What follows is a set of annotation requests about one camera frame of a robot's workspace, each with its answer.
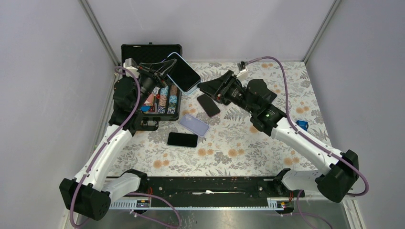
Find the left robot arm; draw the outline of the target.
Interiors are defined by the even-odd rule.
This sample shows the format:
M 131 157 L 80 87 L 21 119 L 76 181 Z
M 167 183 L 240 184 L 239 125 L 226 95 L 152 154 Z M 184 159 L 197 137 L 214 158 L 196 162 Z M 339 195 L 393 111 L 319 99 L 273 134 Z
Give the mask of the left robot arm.
M 168 85 L 168 73 L 176 62 L 140 63 L 132 69 L 115 67 L 122 77 L 113 86 L 113 113 L 106 132 L 83 168 L 72 179 L 63 179 L 59 186 L 73 227 L 78 227 L 74 213 L 100 220 L 118 199 L 131 192 L 143 196 L 150 190 L 147 174 L 134 169 L 111 182 L 106 182 L 106 178 L 143 121 L 141 107 L 155 88 Z

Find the black bare phone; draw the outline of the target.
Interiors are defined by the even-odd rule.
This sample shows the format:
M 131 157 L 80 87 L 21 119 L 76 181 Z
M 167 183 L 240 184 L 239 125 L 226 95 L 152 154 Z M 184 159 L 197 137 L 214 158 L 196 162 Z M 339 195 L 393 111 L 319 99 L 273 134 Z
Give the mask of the black bare phone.
M 178 53 L 170 53 L 166 60 L 169 59 L 177 60 L 174 68 L 169 73 L 169 78 L 178 88 L 188 91 L 201 82 L 200 75 Z

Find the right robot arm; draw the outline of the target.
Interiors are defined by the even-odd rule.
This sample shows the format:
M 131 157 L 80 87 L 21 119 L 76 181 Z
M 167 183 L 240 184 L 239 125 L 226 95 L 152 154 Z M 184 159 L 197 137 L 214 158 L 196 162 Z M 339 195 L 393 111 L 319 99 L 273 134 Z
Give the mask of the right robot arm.
M 233 103 L 250 113 L 250 121 L 260 132 L 281 141 L 304 156 L 316 171 L 284 169 L 274 183 L 275 193 L 285 197 L 292 190 L 320 192 L 330 201 L 339 203 L 350 195 L 359 179 L 359 158 L 352 150 L 342 152 L 327 146 L 297 124 L 290 123 L 285 112 L 272 104 L 276 94 L 262 79 L 250 80 L 247 86 L 232 71 L 221 77 L 200 83 L 198 88 L 215 102 Z

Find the phone with purple edge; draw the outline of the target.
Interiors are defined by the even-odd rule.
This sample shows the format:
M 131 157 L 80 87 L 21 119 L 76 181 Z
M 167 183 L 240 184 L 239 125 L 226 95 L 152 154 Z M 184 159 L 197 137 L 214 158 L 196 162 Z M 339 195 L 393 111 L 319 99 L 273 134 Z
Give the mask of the phone with purple edge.
M 197 101 L 208 117 L 214 117 L 220 113 L 219 107 L 209 96 L 203 94 L 197 97 Z

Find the teal-edged phone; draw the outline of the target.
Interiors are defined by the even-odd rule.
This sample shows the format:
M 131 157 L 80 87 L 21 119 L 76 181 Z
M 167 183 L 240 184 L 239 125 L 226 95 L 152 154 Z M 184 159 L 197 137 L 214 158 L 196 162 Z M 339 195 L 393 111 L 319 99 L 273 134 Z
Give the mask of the teal-edged phone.
M 198 136 L 195 134 L 170 132 L 168 135 L 167 145 L 196 148 Z

